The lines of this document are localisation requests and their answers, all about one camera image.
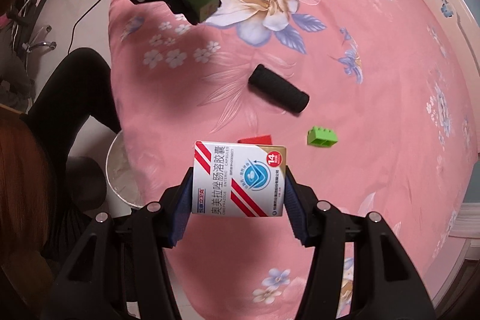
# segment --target green toy block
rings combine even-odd
[[[200,22],[204,22],[220,6],[220,0],[186,0],[198,15]]]
[[[337,142],[337,135],[332,129],[313,127],[308,131],[308,145],[314,145],[316,147],[331,147]]]

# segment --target red stripe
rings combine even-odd
[[[198,147],[200,151],[205,155],[209,162],[212,161],[212,153],[207,149],[207,147],[201,142],[197,141],[195,145]]]
[[[243,205],[243,202],[240,201],[240,199],[235,195],[233,191],[230,192],[230,199],[234,202],[235,205],[237,205],[240,210],[245,213],[248,217],[255,217],[255,215],[251,212],[248,207]]]
[[[207,171],[208,174],[210,175],[210,166],[205,161],[205,159],[200,155],[200,153],[198,153],[197,150],[195,150],[195,159],[198,161],[198,163],[200,163],[202,165],[202,167],[205,169],[205,171]]]
[[[245,191],[240,187],[240,185],[235,182],[232,178],[232,187],[233,189],[238,193],[240,197],[242,197],[245,202],[254,210],[257,212],[257,214],[260,217],[267,217],[267,214],[258,206],[253,199],[250,198],[250,196],[245,193]]]

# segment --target floor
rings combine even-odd
[[[48,34],[47,40],[55,41],[57,48],[54,51],[40,49],[38,52],[33,52],[28,59],[27,71],[30,78],[35,80],[36,95],[41,91],[53,70],[67,55],[71,31],[75,22],[95,2],[97,0],[47,0],[34,32],[44,25],[50,25],[52,31]],[[79,47],[93,48],[111,64],[107,34],[109,5],[110,0],[102,0],[77,25],[72,50]],[[101,167],[105,167],[107,152],[114,137],[112,131],[90,118],[80,130],[70,154],[91,157]],[[113,217],[130,213],[130,208],[110,188],[102,210],[108,211]],[[183,320],[201,320],[202,318],[191,307],[171,269],[169,275]],[[138,314],[135,304],[129,305],[129,310],[132,314]]]

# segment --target blue gripper pad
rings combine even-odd
[[[308,239],[307,216],[289,176],[285,178],[284,204],[295,237],[305,246]]]
[[[194,176],[190,175],[181,191],[177,207],[170,217],[171,229],[169,232],[169,243],[173,247],[183,238],[183,233],[187,227],[188,218],[191,213],[191,192],[194,185]]]

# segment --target black pants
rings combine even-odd
[[[110,68],[93,49],[70,53],[55,69],[23,121],[44,148],[52,170],[49,239],[42,254],[63,262],[90,219],[71,201],[65,186],[68,154],[78,131],[94,117],[115,133],[120,123],[110,85]]]

